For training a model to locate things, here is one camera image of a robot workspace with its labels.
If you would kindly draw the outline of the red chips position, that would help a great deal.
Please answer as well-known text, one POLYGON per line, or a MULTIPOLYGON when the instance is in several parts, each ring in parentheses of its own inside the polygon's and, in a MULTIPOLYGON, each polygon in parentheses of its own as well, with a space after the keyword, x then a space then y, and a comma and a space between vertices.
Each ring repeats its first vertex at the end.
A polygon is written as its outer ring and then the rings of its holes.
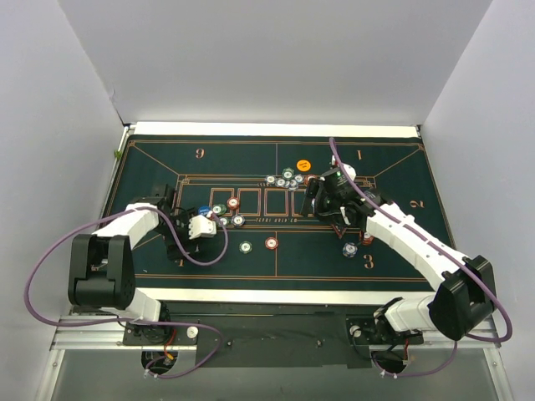
POLYGON ((230 210, 237 210, 240 206, 240 200, 237 197, 231 197, 227 200, 227 207, 230 210))
POLYGON ((372 244, 373 240, 374 237, 372 235, 370 235, 368 232, 364 232, 362 234, 361 244, 363 246, 369 246, 372 244))

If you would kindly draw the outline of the blue chips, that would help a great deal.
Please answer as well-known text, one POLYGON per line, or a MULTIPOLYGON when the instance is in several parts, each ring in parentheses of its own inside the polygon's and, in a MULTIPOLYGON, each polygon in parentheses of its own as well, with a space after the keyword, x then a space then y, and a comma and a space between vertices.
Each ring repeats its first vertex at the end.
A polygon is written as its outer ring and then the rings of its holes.
POLYGON ((345 257, 355 257, 358 252, 358 247, 353 242, 346 242, 342 248, 342 253, 345 257))

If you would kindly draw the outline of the blue chip position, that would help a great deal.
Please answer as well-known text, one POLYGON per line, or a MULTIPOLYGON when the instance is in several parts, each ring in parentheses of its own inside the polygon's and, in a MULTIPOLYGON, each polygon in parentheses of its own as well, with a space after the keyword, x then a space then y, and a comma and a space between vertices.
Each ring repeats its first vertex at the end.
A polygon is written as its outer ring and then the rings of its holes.
POLYGON ((242 215, 234 215, 231 222, 234 226, 242 226, 245 223, 245 219, 242 215))

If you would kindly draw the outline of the green poker chip stack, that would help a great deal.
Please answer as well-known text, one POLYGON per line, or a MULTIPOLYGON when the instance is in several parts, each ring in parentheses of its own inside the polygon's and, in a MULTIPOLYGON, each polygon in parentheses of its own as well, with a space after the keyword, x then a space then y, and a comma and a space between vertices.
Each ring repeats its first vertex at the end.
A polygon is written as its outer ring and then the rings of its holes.
POLYGON ((239 251, 243 254, 247 254, 252 251, 252 243, 249 241, 243 241, 239 245, 239 251))

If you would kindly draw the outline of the red poker chip stack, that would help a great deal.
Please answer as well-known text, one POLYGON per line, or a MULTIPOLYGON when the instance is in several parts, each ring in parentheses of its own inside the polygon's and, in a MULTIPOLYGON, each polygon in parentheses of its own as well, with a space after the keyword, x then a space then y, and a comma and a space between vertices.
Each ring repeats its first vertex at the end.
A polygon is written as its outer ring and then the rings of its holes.
POLYGON ((275 250, 278 248, 278 239, 275 237, 269 237, 265 240, 265 247, 269 250, 275 250))

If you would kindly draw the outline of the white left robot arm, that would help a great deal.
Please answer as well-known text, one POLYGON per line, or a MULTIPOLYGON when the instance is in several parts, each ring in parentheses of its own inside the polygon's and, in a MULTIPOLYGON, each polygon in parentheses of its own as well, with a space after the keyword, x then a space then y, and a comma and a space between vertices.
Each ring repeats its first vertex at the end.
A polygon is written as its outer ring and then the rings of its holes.
POLYGON ((68 298, 78 307, 98 308, 135 322, 152 343, 167 341, 172 324, 162 302, 136 288, 133 248, 151 231, 164 238, 167 258, 179 261, 196 249, 189 238, 193 210, 174 206, 176 190, 156 186, 149 196, 127 205, 125 214, 71 246, 68 298))

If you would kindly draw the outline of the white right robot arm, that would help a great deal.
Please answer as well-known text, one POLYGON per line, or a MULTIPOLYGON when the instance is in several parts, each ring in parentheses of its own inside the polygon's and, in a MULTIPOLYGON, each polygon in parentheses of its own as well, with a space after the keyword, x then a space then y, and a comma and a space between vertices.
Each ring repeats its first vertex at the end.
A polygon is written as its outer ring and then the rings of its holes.
POLYGON ((415 223, 388 196, 361 190, 335 167, 307 180, 302 216, 336 228, 357 228, 411 264, 434 290, 431 296, 396 297, 374 313, 374 334, 391 342, 402 334, 436 330, 464 338, 497 309, 492 265, 451 249, 415 223))

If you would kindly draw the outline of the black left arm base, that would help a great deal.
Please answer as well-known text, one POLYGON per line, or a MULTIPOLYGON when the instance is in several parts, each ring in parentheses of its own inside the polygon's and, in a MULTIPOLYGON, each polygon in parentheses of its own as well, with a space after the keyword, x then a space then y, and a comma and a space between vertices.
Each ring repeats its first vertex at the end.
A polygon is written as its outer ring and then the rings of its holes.
POLYGON ((123 328, 122 343, 127 346, 189 346, 197 344, 197 337, 190 338, 187 327, 162 326, 155 322, 145 323, 141 318, 118 317, 123 328))

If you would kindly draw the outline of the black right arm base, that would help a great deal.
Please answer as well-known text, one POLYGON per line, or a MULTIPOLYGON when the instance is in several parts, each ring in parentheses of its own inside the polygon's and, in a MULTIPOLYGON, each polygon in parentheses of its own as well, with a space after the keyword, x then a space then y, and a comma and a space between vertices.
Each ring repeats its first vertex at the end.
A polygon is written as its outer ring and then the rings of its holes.
POLYGON ((372 317, 350 316, 345 319, 350 340, 359 346, 422 345, 423 334, 418 331, 396 332, 386 321, 376 322, 372 317))

